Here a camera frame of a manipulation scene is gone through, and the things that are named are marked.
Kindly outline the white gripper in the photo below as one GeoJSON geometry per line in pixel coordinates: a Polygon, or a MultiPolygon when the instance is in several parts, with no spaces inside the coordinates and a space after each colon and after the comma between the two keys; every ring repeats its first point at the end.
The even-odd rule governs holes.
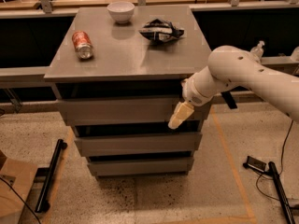
{"type": "Polygon", "coordinates": [[[171,116],[168,127],[178,128],[193,112],[193,106],[208,103],[215,95],[215,81],[210,77],[189,77],[182,81],[182,97],[171,116]]]}

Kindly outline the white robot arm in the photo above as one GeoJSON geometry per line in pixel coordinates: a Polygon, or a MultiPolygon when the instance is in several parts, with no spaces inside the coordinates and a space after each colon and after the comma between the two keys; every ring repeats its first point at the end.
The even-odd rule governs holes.
{"type": "Polygon", "coordinates": [[[207,66],[186,78],[182,84],[183,100],[171,116],[168,127],[175,130],[214,95],[235,87],[246,88],[299,122],[299,78],[260,64],[259,57],[232,46],[214,49],[207,66]]]}

